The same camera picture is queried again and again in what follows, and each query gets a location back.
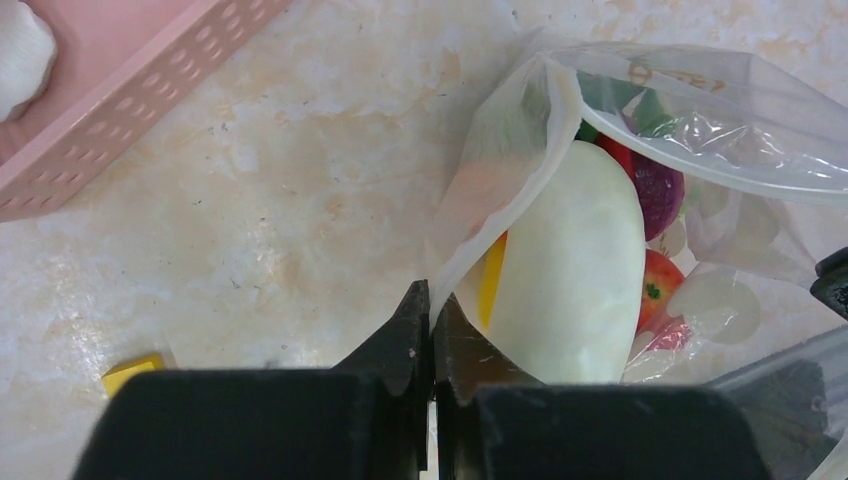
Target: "daikon radish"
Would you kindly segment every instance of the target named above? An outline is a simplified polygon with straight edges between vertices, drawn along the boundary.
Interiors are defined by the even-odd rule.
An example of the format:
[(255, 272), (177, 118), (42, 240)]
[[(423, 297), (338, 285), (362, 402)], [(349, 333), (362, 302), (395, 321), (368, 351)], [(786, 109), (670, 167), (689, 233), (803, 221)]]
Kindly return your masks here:
[(546, 383), (617, 383), (642, 297), (645, 230), (633, 183), (575, 141), (509, 227), (486, 337)]

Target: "yellow cube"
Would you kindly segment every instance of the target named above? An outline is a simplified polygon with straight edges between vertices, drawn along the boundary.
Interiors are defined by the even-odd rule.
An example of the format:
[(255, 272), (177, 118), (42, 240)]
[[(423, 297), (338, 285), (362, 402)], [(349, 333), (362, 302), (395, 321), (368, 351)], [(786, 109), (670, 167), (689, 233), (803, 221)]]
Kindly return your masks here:
[(142, 372), (152, 372), (153, 370), (162, 370), (164, 368), (165, 364), (162, 362), (162, 356), (158, 353), (153, 353), (112, 368), (103, 375), (103, 386), (106, 387), (106, 393), (111, 398), (115, 396), (118, 390), (133, 375)]

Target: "white marble surface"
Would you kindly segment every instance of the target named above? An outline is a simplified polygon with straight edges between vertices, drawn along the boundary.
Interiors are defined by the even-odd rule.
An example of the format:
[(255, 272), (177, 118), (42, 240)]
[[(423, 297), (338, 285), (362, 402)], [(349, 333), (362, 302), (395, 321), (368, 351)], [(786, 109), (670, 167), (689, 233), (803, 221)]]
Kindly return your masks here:
[(0, 478), (67, 477), (136, 354), (358, 345), (421, 276), (471, 114), (538, 25), (758, 52), (848, 104), (845, 0), (295, 0), (62, 211), (0, 225)]

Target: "clear plastic bag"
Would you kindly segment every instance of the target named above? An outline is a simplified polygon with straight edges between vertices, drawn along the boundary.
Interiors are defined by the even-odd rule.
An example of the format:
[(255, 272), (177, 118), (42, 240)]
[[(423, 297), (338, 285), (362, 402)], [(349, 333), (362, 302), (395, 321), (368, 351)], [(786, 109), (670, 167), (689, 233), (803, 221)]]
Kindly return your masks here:
[(709, 382), (748, 419), (775, 480), (848, 476), (848, 326)]
[[(814, 261), (778, 199), (848, 205), (848, 109), (752, 54), (538, 31), (476, 112), (430, 228), (432, 321), (544, 187), (581, 120), (687, 174), (699, 261), (812, 281)], [(768, 224), (747, 221), (763, 214)]]
[(623, 381), (706, 382), (842, 323), (809, 294), (815, 260), (785, 202), (848, 206), (848, 109), (752, 54), (541, 31), (475, 114), (429, 229), (431, 325), (581, 122), (686, 180), (689, 275)]

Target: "red fruit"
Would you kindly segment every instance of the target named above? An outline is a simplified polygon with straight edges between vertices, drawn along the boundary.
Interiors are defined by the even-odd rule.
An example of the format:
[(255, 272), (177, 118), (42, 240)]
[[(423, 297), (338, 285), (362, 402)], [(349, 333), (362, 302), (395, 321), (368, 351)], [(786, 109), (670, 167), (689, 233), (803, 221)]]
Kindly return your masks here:
[(619, 165), (621, 168), (627, 172), (627, 176), (630, 177), (630, 181), (634, 180), (633, 176), (633, 161), (631, 160), (631, 151), (629, 148), (624, 145), (617, 143), (613, 139), (604, 135), (603, 133), (598, 133), (598, 136), (595, 138), (595, 145), (601, 147), (606, 151)]
[(651, 330), (654, 334), (662, 333), (661, 329), (668, 322), (648, 322), (653, 318), (660, 309), (665, 308), (665, 304), (674, 294), (674, 292), (683, 283), (683, 272), (677, 268), (668, 257), (665, 255), (648, 250), (645, 253), (645, 280), (642, 287), (642, 308), (639, 310), (639, 323), (636, 325), (636, 334), (646, 330)]
[(683, 174), (644, 155), (631, 152), (633, 184), (645, 218), (645, 240), (658, 237), (680, 213)]

